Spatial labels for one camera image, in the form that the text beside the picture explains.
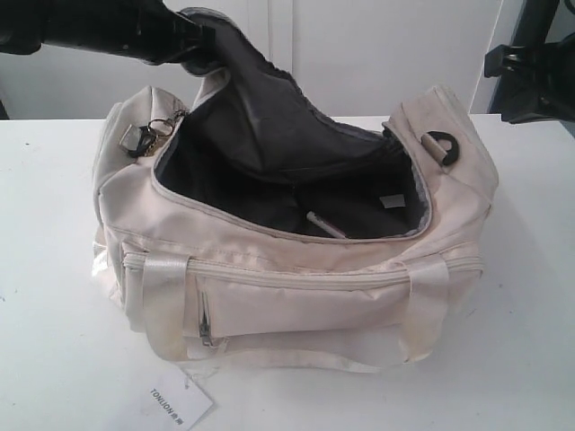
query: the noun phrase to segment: white table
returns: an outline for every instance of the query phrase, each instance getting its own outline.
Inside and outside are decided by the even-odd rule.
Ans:
[[[487,271],[433,355],[383,375],[220,372],[194,430],[575,429],[575,140],[473,120],[501,177]],[[172,366],[91,281],[101,125],[0,123],[2,431],[101,430],[141,375]]]

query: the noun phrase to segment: metal ring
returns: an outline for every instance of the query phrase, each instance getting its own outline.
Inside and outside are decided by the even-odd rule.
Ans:
[[[147,123],[147,130],[155,137],[171,136],[175,127],[169,119],[153,119]]]

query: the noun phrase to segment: zipper track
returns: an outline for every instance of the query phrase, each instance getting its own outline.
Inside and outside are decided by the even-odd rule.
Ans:
[[[124,267],[143,269],[146,263],[145,253],[127,253]],[[467,257],[447,260],[447,267],[455,272],[483,270],[479,257]],[[405,268],[374,274],[289,274],[284,272],[259,272],[249,269],[228,267],[190,259],[188,271],[196,276],[269,288],[293,288],[301,290],[369,290],[401,283],[409,283]]]

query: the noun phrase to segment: white duffel bag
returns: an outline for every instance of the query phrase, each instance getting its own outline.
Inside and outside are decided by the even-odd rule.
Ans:
[[[225,72],[205,78],[191,112],[225,85]],[[182,160],[178,147],[195,145],[183,130],[189,112],[168,92],[147,88],[116,105],[102,132],[94,268],[109,264],[109,295],[131,329],[145,333],[161,358],[192,365],[376,371],[397,357],[396,339],[387,342],[395,332],[402,361],[429,355],[448,311],[482,275],[477,241],[498,185],[453,93],[435,87],[385,123],[408,163],[381,179],[380,207],[370,210],[383,224],[397,223],[377,238],[347,235],[334,223],[338,208],[327,204],[333,217],[302,209],[299,223],[307,227],[300,231],[243,216],[251,199],[258,211],[288,211],[274,200],[276,189],[250,194],[260,186],[250,181],[258,180],[243,184],[233,167],[226,167],[230,178],[220,171],[210,177],[217,162],[209,151]],[[138,150],[146,139],[145,151]],[[374,178],[368,185],[379,183]],[[346,181],[323,180],[305,189],[302,201],[341,191],[341,210],[363,215],[373,199],[350,196]]]

